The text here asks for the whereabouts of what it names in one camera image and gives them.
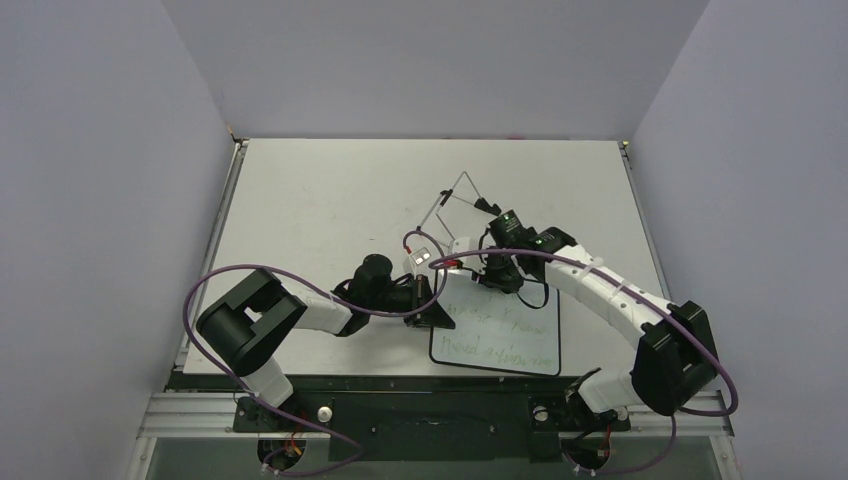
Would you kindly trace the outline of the small black-framed whiteboard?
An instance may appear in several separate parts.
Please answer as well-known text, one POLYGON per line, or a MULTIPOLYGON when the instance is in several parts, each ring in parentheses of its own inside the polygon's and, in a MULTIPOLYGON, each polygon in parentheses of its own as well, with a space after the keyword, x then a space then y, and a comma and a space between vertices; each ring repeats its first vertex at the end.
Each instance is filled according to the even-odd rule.
POLYGON ((529 282, 516 294, 485 287, 467 272, 451 272, 438 303, 453 329, 431 331, 436 364, 535 376, 561 372, 559 294, 529 282))

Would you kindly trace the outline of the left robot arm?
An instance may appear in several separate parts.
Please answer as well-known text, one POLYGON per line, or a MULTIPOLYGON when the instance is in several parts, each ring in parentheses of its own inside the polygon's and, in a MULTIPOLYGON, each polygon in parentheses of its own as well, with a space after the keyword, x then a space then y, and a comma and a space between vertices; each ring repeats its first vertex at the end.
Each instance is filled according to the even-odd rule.
POLYGON ((223 364, 261 403, 259 416, 272 429, 291 427, 298 416, 294 388, 273 355, 294 329, 348 337, 383 312, 411 328, 453 330, 425 275, 392 276, 391 261, 366 256, 353 276, 329 296, 285 286, 268 268, 257 268, 203 311, 195 329, 223 364))

